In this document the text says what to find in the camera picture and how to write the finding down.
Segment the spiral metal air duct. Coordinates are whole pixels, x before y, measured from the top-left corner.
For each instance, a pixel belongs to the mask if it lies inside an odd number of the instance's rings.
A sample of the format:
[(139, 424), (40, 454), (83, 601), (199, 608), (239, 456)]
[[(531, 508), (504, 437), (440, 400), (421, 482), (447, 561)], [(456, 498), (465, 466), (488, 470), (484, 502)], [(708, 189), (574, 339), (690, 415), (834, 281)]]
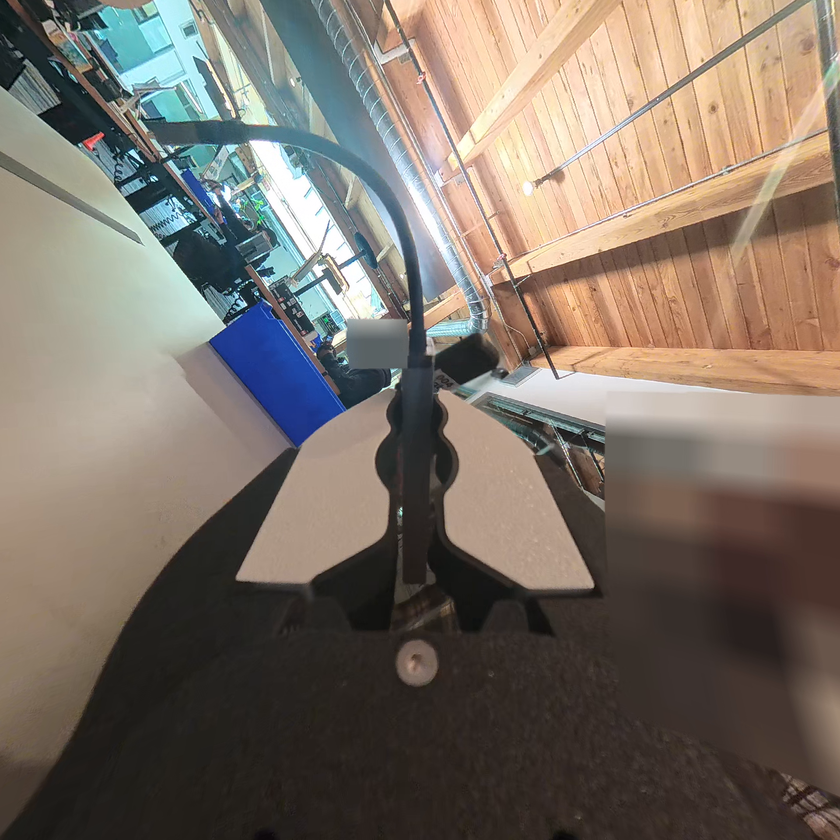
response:
[(456, 321), (450, 327), (439, 322), (428, 331), (435, 337), (486, 333), (490, 302), (482, 273), (461, 241), (456, 221), (434, 182), (359, 16), (348, 2), (312, 1), (311, 5), (469, 311), (466, 320)]

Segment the blue plastic bin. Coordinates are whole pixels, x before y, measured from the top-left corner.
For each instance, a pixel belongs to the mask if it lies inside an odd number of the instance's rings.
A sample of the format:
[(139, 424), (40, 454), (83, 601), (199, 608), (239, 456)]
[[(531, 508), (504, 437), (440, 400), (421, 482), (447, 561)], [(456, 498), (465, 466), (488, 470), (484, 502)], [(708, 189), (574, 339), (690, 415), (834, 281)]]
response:
[(324, 375), (268, 303), (246, 310), (209, 344), (292, 445), (301, 446), (344, 412)]

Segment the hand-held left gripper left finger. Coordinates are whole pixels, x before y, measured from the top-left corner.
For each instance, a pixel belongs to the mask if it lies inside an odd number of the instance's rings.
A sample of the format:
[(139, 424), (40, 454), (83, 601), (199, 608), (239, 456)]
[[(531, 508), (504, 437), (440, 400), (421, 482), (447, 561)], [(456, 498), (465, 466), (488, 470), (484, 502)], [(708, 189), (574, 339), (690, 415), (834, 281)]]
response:
[(309, 585), (385, 536), (390, 494), (375, 457), (392, 430), (386, 411), (394, 396), (373, 395), (300, 446), (237, 582)]

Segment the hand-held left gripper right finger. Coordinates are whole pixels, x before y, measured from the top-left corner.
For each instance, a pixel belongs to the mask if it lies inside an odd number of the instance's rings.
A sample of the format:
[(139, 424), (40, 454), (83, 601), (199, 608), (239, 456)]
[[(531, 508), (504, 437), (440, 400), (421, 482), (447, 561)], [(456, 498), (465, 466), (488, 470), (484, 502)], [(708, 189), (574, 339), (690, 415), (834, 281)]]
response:
[(592, 573), (531, 449), (451, 393), (439, 393), (437, 404), (453, 456), (440, 501), (444, 545), (527, 593), (593, 592)]

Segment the plaid shirt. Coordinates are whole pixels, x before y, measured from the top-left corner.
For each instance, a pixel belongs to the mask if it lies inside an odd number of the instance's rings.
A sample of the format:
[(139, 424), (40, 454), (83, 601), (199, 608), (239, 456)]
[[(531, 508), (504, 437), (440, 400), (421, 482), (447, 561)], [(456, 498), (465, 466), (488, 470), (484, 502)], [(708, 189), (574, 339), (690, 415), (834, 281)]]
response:
[(839, 839), (839, 795), (823, 791), (787, 773), (782, 779), (782, 802), (819, 839)]

